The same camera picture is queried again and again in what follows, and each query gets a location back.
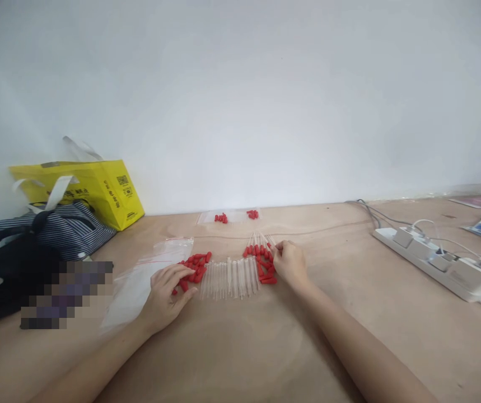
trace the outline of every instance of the white wall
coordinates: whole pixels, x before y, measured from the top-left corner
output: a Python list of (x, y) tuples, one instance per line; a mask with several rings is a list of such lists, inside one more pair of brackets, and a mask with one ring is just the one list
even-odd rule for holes
[(0, 1), (0, 176), (65, 134), (147, 214), (481, 190), (481, 0)]

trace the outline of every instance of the right hand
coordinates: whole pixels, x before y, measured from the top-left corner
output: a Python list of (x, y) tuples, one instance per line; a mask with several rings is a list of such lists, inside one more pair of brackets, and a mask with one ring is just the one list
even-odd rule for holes
[(292, 241), (282, 241), (270, 250), (274, 257), (275, 269), (287, 284), (295, 288), (309, 282), (302, 248)]

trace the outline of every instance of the hand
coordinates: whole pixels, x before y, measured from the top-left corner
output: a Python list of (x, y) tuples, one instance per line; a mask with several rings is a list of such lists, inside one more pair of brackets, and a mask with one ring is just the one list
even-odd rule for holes
[(136, 321), (148, 332), (149, 337), (169, 325), (197, 292), (192, 287), (174, 301), (171, 292), (179, 280), (195, 271), (182, 265), (171, 265), (157, 271), (151, 277), (151, 293)]
[(302, 248), (292, 241), (282, 241), (270, 250), (275, 269), (287, 284), (296, 288), (309, 282)]

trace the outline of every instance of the yellow bag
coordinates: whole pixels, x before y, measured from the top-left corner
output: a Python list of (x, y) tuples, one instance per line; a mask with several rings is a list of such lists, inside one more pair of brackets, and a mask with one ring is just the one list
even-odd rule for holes
[[(77, 145), (63, 138), (72, 147)], [(101, 159), (88, 147), (85, 153)], [(136, 189), (122, 160), (96, 162), (48, 162), (40, 165), (9, 167), (15, 180), (28, 179), (20, 184), (30, 203), (46, 202), (60, 176), (73, 175), (62, 204), (85, 199), (95, 209), (103, 224), (122, 231), (140, 219), (145, 212)]]

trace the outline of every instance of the plywood surface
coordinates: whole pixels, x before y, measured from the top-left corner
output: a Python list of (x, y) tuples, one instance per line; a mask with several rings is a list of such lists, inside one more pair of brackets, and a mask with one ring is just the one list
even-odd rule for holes
[[(376, 203), (405, 221), (427, 218), (442, 237), (481, 253), (459, 229), (481, 210), (443, 199)], [(374, 239), (349, 204), (263, 210), (263, 220), (196, 226), (197, 214), (144, 217), (95, 260), (129, 270), (155, 242), (193, 236), (194, 252), (239, 258), (253, 230), (294, 240), (310, 277), (382, 340), (442, 402), (481, 401), (481, 305), (466, 303)], [(458, 247), (447, 245), (447, 249)], [(0, 321), (0, 402), (22, 402), (100, 343), (100, 319), (68, 330), (21, 331)], [(245, 300), (192, 301), (126, 363), (99, 402), (349, 402), (361, 396), (316, 326), (282, 283)]]

